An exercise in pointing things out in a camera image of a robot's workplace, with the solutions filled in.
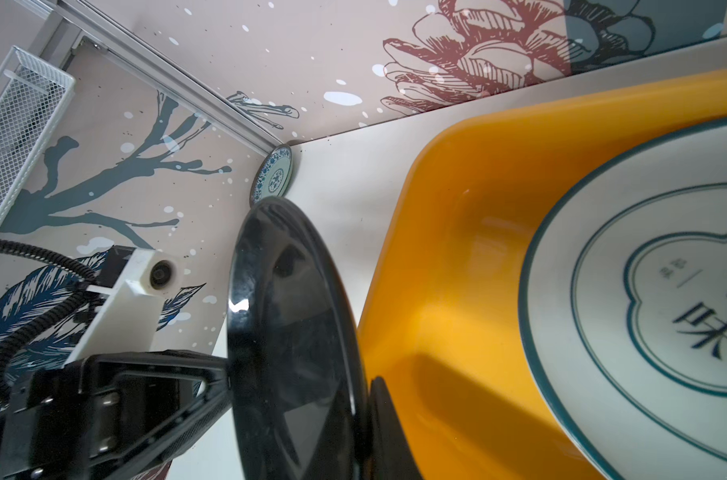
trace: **yellow tray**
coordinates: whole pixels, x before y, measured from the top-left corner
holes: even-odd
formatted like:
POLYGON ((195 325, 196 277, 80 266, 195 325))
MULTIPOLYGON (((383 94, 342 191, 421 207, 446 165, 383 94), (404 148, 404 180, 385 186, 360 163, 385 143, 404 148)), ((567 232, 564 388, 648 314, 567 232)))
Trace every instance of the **yellow tray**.
POLYGON ((473 118, 425 147, 358 338, 367 375, 387 380, 426 479, 601 477, 529 373, 518 324, 526 249, 550 208, 593 169, 725 116, 727 70, 473 118))

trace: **decorative plate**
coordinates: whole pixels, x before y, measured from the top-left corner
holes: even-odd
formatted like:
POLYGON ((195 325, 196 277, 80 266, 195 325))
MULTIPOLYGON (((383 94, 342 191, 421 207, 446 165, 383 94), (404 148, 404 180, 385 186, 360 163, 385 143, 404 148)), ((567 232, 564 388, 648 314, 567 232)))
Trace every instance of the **decorative plate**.
POLYGON ((727 119, 573 187, 519 295, 540 392, 605 476, 727 478, 727 119))
POLYGON ((281 145, 271 151, 251 185, 249 205, 253 206, 264 197, 282 197, 291 180, 292 168, 291 147, 281 145))

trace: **floral wallpaper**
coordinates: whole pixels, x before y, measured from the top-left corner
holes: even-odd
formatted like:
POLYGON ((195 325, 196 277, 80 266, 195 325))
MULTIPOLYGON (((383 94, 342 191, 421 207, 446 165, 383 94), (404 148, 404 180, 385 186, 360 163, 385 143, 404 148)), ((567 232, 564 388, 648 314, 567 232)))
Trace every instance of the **floral wallpaper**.
POLYGON ((727 0, 90 1, 286 142, 727 35, 727 0))
MULTIPOLYGON (((112 245, 176 256, 182 287, 164 304, 152 350, 211 353, 263 158, 88 45, 68 71, 77 78, 74 100, 0 238, 49 248, 97 271, 112 245)), ((69 296, 73 280, 58 267, 0 255, 0 341, 69 296)), ((14 357, 7 378, 59 367, 83 331, 72 317, 63 320, 14 357)), ((143 479, 163 478, 167 469, 143 479)))

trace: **black cable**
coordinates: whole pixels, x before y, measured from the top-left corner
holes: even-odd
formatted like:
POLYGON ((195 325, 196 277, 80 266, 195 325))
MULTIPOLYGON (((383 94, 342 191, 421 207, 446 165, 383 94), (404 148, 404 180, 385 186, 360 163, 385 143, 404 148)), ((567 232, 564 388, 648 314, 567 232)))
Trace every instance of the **black cable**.
MULTIPOLYGON (((0 254, 21 256, 59 266, 72 274, 80 276, 87 283, 93 282, 97 276, 96 272, 77 260, 39 246, 0 240, 0 254)), ((25 345, 35 340, 38 335, 75 313, 88 303, 92 297, 92 293, 82 290, 76 291, 59 305, 25 323, 0 342, 0 409, 8 405, 8 399, 11 396, 11 387, 6 383, 5 374, 14 355, 25 345)))
POLYGON ((0 240, 0 254, 21 256, 43 262, 44 264, 56 265, 64 268, 71 274, 80 276, 87 282, 93 282, 97 277, 97 273, 77 260, 71 259, 51 250, 46 250, 40 246, 20 244, 10 240, 0 240))

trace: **tree branch illustration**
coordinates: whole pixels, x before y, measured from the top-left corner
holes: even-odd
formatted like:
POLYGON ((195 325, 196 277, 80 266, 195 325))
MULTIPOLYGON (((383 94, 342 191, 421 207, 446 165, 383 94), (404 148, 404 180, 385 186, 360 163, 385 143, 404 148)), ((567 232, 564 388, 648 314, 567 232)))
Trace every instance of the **tree branch illustration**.
POLYGON ((152 248, 134 228, 152 228, 155 226, 169 226, 179 223, 178 218, 142 223, 138 221, 122 220, 112 216, 95 213, 88 210, 86 214, 77 216, 57 215, 75 206, 81 206, 95 200, 120 184, 139 177, 152 177, 156 170, 174 170, 188 174, 212 175, 220 172, 230 172, 227 165, 215 170, 205 170, 203 161, 175 161, 168 158, 181 151, 198 135, 209 128, 210 122, 201 118, 199 114, 192 114, 185 118, 170 134, 170 118, 179 104, 165 94, 157 93, 157 115, 150 133, 142 144, 134 149, 128 157, 119 161, 114 167, 102 170, 95 176, 87 178, 79 184, 56 192, 59 182, 59 164, 61 159, 71 150, 77 149, 80 144, 71 137, 61 137, 56 144, 47 148, 43 155, 46 167, 46 184, 38 191, 31 192, 22 189, 8 212, 8 216, 0 231, 13 234, 29 234, 42 226, 63 226, 73 224, 101 225, 115 230, 128 238, 134 245, 143 248, 152 248), (153 157, 143 157, 149 149, 164 145, 164 152, 153 157))
POLYGON ((242 91, 238 91, 234 95, 227 97, 227 101, 238 107, 243 113, 247 114, 254 120, 259 120, 278 130, 283 130, 283 126, 272 120, 267 115, 278 115, 280 117, 299 118, 300 112, 291 105, 263 105, 262 102, 255 98, 249 98, 242 91))

